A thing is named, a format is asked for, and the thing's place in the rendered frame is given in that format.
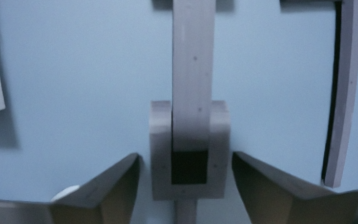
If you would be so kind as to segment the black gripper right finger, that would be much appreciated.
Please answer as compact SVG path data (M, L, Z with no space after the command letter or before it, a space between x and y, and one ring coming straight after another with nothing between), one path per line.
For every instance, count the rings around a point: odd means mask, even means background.
M252 224L358 224L358 189L337 193L242 151L231 168Z

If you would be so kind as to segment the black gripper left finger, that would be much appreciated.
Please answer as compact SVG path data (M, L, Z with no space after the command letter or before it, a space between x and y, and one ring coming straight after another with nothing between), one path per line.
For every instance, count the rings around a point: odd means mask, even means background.
M130 224L139 174L139 153L130 153L52 202L0 199L0 224Z

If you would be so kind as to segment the grey clevis fork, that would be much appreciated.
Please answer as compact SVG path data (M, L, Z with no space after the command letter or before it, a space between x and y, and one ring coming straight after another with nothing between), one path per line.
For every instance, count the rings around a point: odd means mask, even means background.
M153 201L175 200L175 224L196 224L197 200L224 198L231 120L225 100L211 100L208 148L171 159L171 100L151 101L149 139Z

